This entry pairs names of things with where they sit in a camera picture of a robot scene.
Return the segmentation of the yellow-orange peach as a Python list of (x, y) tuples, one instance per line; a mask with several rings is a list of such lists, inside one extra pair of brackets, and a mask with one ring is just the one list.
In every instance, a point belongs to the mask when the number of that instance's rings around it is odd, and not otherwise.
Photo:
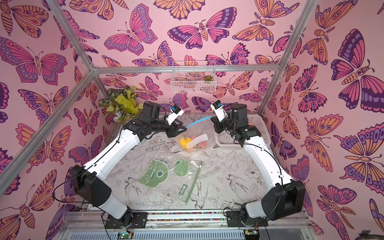
[(189, 137), (182, 137), (181, 140), (180, 140), (180, 146), (183, 148), (183, 149), (188, 149), (188, 144), (192, 141), (191, 138)]

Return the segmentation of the clear blue-zipper zip bag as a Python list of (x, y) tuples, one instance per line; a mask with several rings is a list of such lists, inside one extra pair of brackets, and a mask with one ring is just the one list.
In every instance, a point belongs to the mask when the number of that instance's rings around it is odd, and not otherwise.
[[(174, 141), (178, 144), (182, 151), (193, 152), (200, 150), (207, 150), (215, 144), (215, 130), (213, 122), (211, 121), (212, 117), (205, 117), (200, 120), (197, 120), (190, 125), (186, 126), (186, 131), (180, 133), (175, 137)], [(180, 140), (182, 137), (189, 137), (192, 141), (188, 144), (188, 149), (183, 149), (180, 146)], [(208, 141), (207, 147), (205, 149), (196, 148), (202, 141)]]

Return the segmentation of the pink peach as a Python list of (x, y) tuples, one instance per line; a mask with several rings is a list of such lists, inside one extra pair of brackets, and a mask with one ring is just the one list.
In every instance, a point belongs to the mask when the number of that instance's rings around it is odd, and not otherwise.
[(207, 147), (208, 141), (202, 141), (198, 145), (196, 145), (196, 148), (199, 149), (205, 149)]

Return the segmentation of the green printed zip bag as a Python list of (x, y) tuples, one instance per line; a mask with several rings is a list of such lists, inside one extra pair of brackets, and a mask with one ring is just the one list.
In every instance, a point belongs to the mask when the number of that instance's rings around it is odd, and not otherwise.
[(173, 162), (166, 159), (154, 159), (139, 179), (143, 186), (166, 195), (174, 188), (170, 198), (186, 205), (193, 192), (203, 162), (179, 158)]

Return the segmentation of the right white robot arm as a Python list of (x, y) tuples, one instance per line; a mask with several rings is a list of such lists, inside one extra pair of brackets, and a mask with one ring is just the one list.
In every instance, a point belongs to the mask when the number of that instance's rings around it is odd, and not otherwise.
[(239, 214), (243, 224), (258, 227), (301, 212), (306, 193), (304, 183), (293, 180), (269, 151), (261, 132), (249, 124), (247, 106), (233, 104), (230, 112), (226, 113), (224, 105), (216, 101), (211, 108), (216, 114), (211, 119), (215, 132), (228, 132), (234, 143), (245, 149), (259, 168), (269, 190), (260, 201), (241, 205)]

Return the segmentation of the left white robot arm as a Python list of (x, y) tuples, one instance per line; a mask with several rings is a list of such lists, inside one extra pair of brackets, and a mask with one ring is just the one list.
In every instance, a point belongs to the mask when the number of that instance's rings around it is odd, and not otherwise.
[(119, 135), (100, 154), (82, 167), (70, 170), (71, 182), (77, 195), (86, 202), (102, 210), (121, 228), (133, 225), (132, 209), (122, 203), (105, 179), (115, 165), (142, 140), (157, 133), (166, 133), (168, 137), (176, 137), (186, 131), (186, 127), (178, 120), (184, 111), (178, 106), (171, 107), (171, 113), (160, 117), (162, 106), (145, 102), (142, 113), (123, 125)]

